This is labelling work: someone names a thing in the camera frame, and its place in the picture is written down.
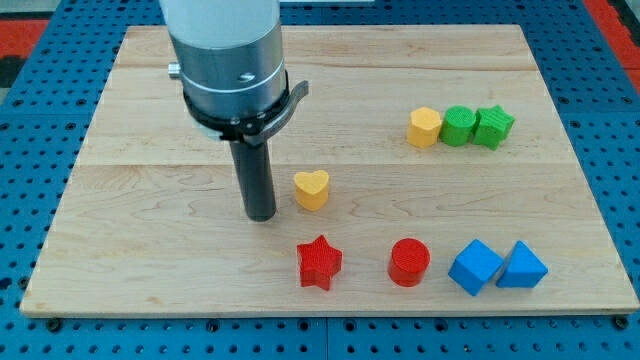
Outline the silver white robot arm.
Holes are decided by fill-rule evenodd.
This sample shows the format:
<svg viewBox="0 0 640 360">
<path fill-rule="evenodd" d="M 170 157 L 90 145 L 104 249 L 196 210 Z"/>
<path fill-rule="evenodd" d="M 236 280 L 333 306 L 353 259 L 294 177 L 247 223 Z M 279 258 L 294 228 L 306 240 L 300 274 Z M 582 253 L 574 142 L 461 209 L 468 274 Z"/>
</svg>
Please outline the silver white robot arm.
<svg viewBox="0 0 640 360">
<path fill-rule="evenodd" d="M 197 123 L 240 141 L 289 96 L 278 0 L 160 0 Z"/>
</svg>

